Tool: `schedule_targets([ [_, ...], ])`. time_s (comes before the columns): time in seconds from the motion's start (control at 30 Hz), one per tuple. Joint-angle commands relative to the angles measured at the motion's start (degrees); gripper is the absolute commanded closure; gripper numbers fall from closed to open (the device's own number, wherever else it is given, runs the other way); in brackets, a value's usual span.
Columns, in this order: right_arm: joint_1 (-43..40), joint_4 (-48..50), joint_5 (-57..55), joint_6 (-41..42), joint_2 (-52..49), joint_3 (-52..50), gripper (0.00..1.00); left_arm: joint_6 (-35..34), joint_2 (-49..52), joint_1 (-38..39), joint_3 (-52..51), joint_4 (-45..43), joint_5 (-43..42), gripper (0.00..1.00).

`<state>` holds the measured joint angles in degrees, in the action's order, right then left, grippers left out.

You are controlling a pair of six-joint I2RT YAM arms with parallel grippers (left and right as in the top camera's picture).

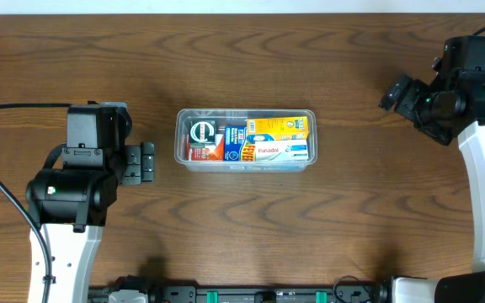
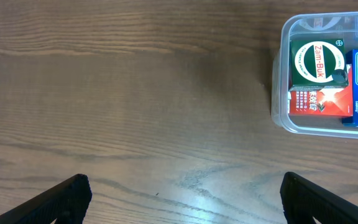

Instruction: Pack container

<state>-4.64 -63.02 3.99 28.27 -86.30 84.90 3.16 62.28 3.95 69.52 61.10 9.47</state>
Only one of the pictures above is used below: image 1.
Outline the blue Kool Fever box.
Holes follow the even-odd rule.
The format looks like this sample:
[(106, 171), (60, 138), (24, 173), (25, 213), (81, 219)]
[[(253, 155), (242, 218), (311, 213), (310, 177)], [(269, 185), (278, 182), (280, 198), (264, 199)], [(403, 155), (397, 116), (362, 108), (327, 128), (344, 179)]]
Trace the blue Kool Fever box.
[(225, 129), (224, 160), (228, 162), (254, 162), (255, 145), (247, 140), (247, 128), (227, 126)]

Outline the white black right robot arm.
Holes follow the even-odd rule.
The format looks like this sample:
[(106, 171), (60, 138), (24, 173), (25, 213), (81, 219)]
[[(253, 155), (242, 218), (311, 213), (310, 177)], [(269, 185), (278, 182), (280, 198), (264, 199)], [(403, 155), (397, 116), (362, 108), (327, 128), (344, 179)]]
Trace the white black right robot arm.
[(438, 280), (391, 277), (373, 302), (485, 302), (485, 36), (450, 38), (426, 84), (400, 76), (379, 106), (443, 146), (457, 141), (469, 179), (474, 226), (472, 272)]

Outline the green round-logo small box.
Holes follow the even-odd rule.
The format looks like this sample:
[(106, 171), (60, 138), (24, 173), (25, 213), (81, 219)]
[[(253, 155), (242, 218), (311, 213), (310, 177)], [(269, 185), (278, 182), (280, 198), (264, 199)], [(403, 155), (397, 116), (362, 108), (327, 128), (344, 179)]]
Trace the green round-logo small box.
[(216, 138), (216, 122), (214, 120), (192, 120), (189, 128), (189, 143), (191, 145), (211, 144)]

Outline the white blue toothpaste box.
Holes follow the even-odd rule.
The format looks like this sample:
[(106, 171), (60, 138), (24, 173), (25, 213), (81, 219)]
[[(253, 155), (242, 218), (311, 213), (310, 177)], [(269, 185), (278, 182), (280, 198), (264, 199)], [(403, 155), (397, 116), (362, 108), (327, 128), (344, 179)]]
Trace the white blue toothpaste box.
[(306, 161), (308, 157), (305, 140), (259, 141), (255, 144), (256, 162)]

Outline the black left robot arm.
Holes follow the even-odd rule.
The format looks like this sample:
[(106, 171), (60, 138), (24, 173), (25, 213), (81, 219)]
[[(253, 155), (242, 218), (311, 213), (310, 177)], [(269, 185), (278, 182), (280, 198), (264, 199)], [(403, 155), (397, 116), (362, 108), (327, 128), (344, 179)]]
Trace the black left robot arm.
[(107, 209), (120, 186), (155, 178), (151, 142), (127, 146), (132, 120), (123, 102), (93, 101), (67, 111), (67, 140), (54, 148), (28, 183), (35, 229), (31, 241), (30, 302), (84, 302)]

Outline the red white medicine box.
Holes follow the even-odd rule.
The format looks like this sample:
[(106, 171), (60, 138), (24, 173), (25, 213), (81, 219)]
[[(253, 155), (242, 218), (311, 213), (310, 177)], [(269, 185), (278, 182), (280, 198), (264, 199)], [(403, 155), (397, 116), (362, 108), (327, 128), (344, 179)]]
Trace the red white medicine box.
[(223, 134), (217, 134), (215, 142), (210, 145), (192, 147), (187, 142), (188, 161), (223, 161), (225, 139)]

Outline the yellow Woods box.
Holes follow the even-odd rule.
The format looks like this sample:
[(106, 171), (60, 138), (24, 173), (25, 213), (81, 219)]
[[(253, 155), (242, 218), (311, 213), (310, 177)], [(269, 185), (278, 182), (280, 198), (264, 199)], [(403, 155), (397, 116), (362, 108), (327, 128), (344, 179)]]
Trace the yellow Woods box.
[(247, 142), (305, 140), (309, 135), (306, 116), (248, 119)]

